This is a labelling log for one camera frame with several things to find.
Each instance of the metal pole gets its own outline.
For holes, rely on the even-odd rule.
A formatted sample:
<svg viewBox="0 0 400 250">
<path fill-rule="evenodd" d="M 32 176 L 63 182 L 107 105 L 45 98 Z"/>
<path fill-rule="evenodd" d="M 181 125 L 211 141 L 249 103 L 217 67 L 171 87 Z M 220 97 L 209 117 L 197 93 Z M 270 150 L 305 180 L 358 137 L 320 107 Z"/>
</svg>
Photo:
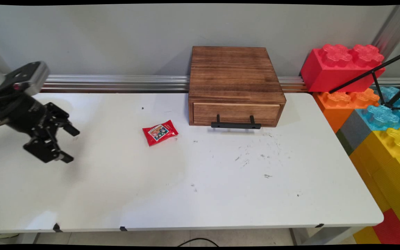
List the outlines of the metal pole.
<svg viewBox="0 0 400 250">
<path fill-rule="evenodd" d="M 399 42 L 400 5 L 396 5 L 371 44 L 376 46 L 384 59 L 387 60 Z"/>
</svg>

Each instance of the robotic arm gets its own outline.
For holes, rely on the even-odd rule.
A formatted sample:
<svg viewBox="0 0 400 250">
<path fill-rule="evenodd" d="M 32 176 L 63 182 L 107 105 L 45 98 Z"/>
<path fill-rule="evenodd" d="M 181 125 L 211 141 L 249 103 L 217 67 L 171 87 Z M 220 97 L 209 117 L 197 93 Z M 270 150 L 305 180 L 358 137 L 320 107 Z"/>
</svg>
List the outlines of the robotic arm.
<svg viewBox="0 0 400 250">
<path fill-rule="evenodd" d="M 5 75 L 0 85 L 0 126 L 28 134 L 31 139 L 24 149 L 48 163 L 62 160 L 69 163 L 73 157 L 58 146 L 55 135 L 63 128 L 72 136 L 80 132 L 68 120 L 69 114 L 53 103 L 46 105 L 32 95 L 40 92 L 49 75 L 49 68 L 42 61 L 32 62 Z"/>
</svg>

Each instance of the gray wall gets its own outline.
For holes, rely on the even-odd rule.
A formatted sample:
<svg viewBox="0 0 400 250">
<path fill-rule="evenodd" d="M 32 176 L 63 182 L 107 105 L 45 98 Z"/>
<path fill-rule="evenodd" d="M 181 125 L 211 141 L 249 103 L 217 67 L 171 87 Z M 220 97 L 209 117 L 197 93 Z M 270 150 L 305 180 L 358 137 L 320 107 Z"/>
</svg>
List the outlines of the gray wall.
<svg viewBox="0 0 400 250">
<path fill-rule="evenodd" d="M 0 5 L 0 71 L 44 60 L 52 74 L 187 75 L 192 46 L 215 45 L 266 47 L 279 76 L 297 76 L 313 48 L 370 44 L 392 8 Z"/>
</svg>

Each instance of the aluminum rail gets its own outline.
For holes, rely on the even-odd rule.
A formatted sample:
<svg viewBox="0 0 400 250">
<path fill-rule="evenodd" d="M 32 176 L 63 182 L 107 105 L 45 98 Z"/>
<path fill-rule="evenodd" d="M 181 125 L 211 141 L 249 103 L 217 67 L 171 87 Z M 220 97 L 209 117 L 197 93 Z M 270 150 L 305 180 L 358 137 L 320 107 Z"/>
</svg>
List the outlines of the aluminum rail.
<svg viewBox="0 0 400 250">
<path fill-rule="evenodd" d="M 278 77 L 286 93 L 308 92 L 299 76 Z M 379 78 L 384 87 L 400 88 L 400 78 Z M 55 93 L 187 93 L 189 76 L 50 75 L 41 92 Z"/>
</svg>

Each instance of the wooden box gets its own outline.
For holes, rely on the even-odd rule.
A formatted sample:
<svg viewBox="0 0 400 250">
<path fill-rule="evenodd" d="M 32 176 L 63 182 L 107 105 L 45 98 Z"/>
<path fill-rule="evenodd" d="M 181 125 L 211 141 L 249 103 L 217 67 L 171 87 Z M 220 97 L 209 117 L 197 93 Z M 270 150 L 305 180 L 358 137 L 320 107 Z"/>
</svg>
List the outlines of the wooden box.
<svg viewBox="0 0 400 250">
<path fill-rule="evenodd" d="M 285 95 L 265 48 L 192 48 L 189 125 L 255 123 L 276 127 Z"/>
</svg>

